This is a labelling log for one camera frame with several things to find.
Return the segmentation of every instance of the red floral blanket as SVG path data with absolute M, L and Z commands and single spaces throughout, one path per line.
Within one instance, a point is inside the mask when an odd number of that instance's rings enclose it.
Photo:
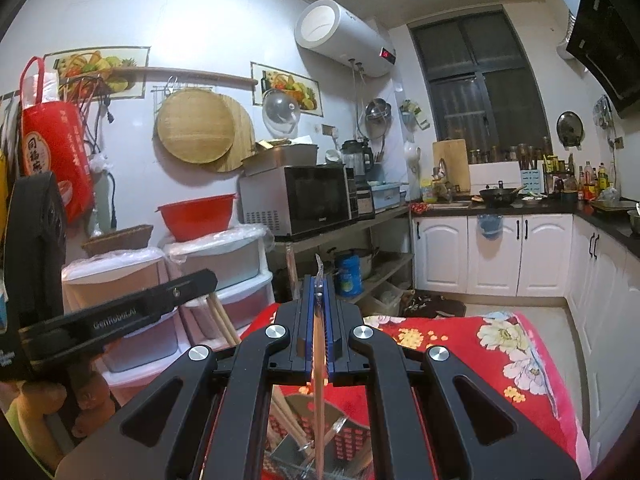
M 273 322 L 276 309 L 276 304 L 265 309 L 246 333 Z M 437 344 L 447 346 L 576 460 L 583 478 L 591 472 L 588 446 L 570 396 L 540 336 L 524 316 L 502 312 L 447 319 L 371 316 L 365 322 L 408 348 L 425 351 Z M 310 384 L 281 388 L 286 396 L 311 393 Z M 328 384 L 324 397 L 353 422 L 369 426 L 363 386 Z

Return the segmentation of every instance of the red bowl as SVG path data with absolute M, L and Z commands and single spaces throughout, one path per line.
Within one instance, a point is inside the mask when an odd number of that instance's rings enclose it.
M 234 196 L 220 195 L 197 198 L 158 206 L 164 223 L 179 242 L 219 233 L 229 227 Z

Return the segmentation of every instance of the black countertop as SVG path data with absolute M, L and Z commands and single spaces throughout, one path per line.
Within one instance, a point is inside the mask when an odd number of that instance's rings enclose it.
M 640 259 L 640 236 L 631 231 L 626 212 L 615 214 L 602 213 L 584 202 L 567 204 L 559 200 L 543 200 L 536 205 L 523 205 L 522 203 L 516 202 L 514 205 L 499 208 L 473 203 L 470 207 L 464 209 L 434 209 L 426 211 L 421 215 L 414 214 L 414 218 L 476 216 L 481 214 L 497 214 L 502 216 L 573 214 L 615 238 L 636 258 Z

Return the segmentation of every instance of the digital display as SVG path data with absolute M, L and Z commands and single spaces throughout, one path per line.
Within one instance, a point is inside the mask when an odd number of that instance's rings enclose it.
M 380 57 L 386 59 L 392 65 L 396 64 L 396 56 L 394 56 L 391 52 L 389 52 L 386 48 L 382 47 L 380 51 Z

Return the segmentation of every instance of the white kitchen cabinet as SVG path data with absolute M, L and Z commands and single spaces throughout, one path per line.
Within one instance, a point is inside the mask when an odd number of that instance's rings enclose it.
M 572 215 L 526 215 L 523 224 L 517 295 L 563 297 L 569 271 Z
M 412 231 L 415 287 L 466 292 L 466 217 L 415 219 Z
M 601 328 L 605 318 L 620 302 L 626 259 L 626 249 L 599 230 L 596 230 L 592 252 L 593 270 L 589 275 L 585 297 L 581 299 L 582 312 L 577 320 L 574 319 L 587 364 L 598 338 L 603 336 Z
M 620 261 L 622 246 L 596 244 L 596 277 L 594 289 L 608 285 L 601 279 L 610 279 L 610 264 L 617 268 L 612 280 L 612 294 L 608 303 L 601 305 L 601 316 L 587 316 L 587 334 L 591 352 L 585 355 L 587 382 L 591 410 L 591 455 L 593 463 L 600 462 L 618 439 L 640 400 L 640 262 L 626 252 Z M 607 272 L 598 274 L 600 268 Z M 596 305 L 590 304 L 594 313 Z
M 520 273 L 522 248 L 522 217 L 504 216 L 502 234 L 487 240 L 475 216 L 468 219 L 468 282 L 469 294 L 515 296 Z
M 593 241 L 597 229 L 582 218 L 574 217 L 571 238 L 571 259 L 566 302 L 576 326 L 582 320 L 582 300 L 587 297 L 593 272 Z

